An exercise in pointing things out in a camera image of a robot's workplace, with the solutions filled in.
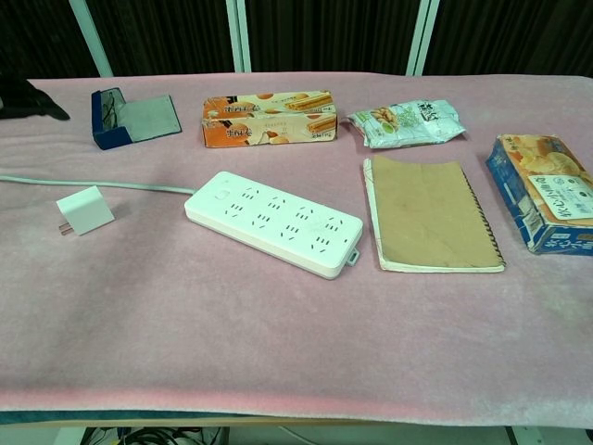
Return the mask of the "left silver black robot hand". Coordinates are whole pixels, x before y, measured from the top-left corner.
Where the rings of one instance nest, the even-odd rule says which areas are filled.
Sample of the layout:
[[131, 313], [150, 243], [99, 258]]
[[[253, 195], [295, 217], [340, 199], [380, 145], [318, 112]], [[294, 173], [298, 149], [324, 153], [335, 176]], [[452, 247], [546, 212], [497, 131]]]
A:
[[22, 119], [29, 116], [50, 116], [68, 121], [69, 114], [47, 93], [29, 81], [1, 76], [1, 119]]

